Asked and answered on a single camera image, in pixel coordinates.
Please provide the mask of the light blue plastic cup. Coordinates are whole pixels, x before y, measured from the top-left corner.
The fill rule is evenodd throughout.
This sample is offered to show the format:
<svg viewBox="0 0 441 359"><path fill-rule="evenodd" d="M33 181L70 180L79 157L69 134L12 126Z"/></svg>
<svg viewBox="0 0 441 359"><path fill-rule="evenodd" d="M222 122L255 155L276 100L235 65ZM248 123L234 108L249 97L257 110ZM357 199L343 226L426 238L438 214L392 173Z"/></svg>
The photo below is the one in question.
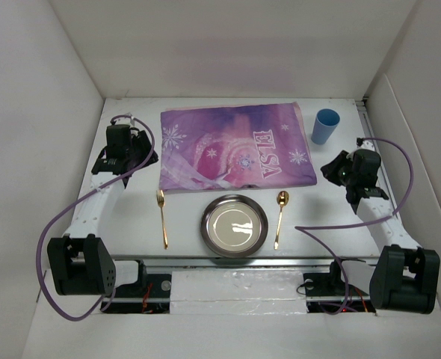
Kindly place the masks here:
<svg viewBox="0 0 441 359"><path fill-rule="evenodd" d="M323 108L315 116L315 123L311 134L314 144L323 145L339 125L340 116L333 109Z"/></svg>

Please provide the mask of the gold fork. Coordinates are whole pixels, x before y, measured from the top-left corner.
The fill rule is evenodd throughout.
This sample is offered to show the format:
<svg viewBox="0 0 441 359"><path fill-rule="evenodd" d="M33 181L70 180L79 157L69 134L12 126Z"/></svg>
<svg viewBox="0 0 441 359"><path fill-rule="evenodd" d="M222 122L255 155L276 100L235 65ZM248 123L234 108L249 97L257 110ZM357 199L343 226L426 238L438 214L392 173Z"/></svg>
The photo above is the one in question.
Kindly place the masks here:
<svg viewBox="0 0 441 359"><path fill-rule="evenodd" d="M158 189L156 191L156 201L157 201L158 207L160 209L160 215L161 215L163 246L164 246L164 249L167 250L169 243L168 243L168 237L167 237L167 231L166 231L165 219L164 219L165 198L164 198L164 192L161 189Z"/></svg>

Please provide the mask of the gold spoon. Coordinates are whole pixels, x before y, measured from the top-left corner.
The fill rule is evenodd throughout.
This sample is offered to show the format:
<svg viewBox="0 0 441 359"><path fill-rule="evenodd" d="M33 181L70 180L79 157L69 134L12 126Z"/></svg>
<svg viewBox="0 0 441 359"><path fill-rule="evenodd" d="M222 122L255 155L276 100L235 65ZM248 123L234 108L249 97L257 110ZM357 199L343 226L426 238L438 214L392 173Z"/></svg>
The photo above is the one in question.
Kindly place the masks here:
<svg viewBox="0 0 441 359"><path fill-rule="evenodd" d="M278 221L277 221L277 229L276 229L276 235L274 239L274 250L276 251L279 247L279 240L280 240L280 230L283 220L283 209L287 204L289 203L289 193L287 191L280 191L277 195L277 204L280 208L279 215L278 215Z"/></svg>

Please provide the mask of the purple Elsa cloth placemat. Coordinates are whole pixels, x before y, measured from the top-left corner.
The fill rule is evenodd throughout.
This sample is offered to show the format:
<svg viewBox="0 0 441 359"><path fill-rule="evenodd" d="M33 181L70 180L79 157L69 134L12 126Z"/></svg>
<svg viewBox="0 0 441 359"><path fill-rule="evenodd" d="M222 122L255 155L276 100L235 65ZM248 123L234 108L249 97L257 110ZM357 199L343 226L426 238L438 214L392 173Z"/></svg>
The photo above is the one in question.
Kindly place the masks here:
<svg viewBox="0 0 441 359"><path fill-rule="evenodd" d="M164 191L317 183L296 102L161 113Z"/></svg>

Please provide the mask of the dark rimmed cream plate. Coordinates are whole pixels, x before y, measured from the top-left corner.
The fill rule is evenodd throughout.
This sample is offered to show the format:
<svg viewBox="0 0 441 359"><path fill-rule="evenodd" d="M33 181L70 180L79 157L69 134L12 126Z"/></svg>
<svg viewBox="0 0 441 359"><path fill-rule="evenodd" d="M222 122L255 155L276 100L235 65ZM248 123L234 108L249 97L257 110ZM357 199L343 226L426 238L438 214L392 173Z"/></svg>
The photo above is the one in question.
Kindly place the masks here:
<svg viewBox="0 0 441 359"><path fill-rule="evenodd" d="M200 220L204 243L221 257L248 257L264 245L267 234L268 218L264 209L240 194L227 194L213 200Z"/></svg>

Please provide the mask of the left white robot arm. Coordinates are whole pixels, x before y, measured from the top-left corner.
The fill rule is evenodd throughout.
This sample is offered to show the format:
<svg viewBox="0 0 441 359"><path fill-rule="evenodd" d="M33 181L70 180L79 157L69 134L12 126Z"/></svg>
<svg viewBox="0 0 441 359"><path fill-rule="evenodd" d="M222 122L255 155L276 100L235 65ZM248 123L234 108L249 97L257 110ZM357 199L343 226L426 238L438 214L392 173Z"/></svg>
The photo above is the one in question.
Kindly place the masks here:
<svg viewBox="0 0 441 359"><path fill-rule="evenodd" d="M144 130L129 124L110 125L107 144L92 168L89 198L60 238L47 245L55 289L59 295L111 295L119 286L131 296L148 286L143 265L136 260L113 260L102 236L132 170L158 161Z"/></svg>

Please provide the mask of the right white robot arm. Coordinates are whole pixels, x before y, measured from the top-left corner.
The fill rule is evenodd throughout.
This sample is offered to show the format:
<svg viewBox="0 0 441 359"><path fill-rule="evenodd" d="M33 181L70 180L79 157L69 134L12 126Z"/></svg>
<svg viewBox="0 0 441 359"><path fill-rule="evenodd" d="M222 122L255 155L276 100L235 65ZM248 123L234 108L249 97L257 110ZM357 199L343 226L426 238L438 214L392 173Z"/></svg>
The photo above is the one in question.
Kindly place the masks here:
<svg viewBox="0 0 441 359"><path fill-rule="evenodd" d="M381 157L373 150L342 151L321 167L329 182L346 189L346 200L368 228L380 256L375 267L346 260L327 276L331 292L353 286L367 293L374 308L429 314L433 311L440 256L420 246L394 216L386 192L377 186Z"/></svg>

